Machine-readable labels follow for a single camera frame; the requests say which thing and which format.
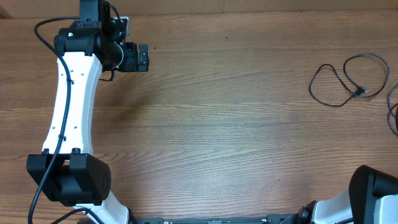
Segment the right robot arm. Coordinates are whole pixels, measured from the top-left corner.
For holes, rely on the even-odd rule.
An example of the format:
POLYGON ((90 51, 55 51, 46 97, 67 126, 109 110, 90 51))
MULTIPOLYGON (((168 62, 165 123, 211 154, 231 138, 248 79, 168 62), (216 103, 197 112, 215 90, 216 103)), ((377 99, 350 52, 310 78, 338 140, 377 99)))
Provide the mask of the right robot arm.
POLYGON ((312 201, 284 223, 397 224, 397 177, 362 165, 347 191, 312 201))

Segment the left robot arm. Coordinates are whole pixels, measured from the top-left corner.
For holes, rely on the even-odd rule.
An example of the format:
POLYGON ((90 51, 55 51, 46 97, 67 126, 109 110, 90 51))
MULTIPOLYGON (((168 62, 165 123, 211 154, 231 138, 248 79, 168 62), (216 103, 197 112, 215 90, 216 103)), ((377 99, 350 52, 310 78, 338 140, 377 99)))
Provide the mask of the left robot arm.
POLYGON ((127 42, 129 18, 107 1, 80 2, 80 14, 49 44, 57 56, 58 84, 52 122, 40 154, 27 158, 37 184, 27 221, 40 195, 82 212, 93 223, 134 223, 111 192, 111 171, 93 154, 91 124, 104 72, 147 72, 149 48, 127 42))

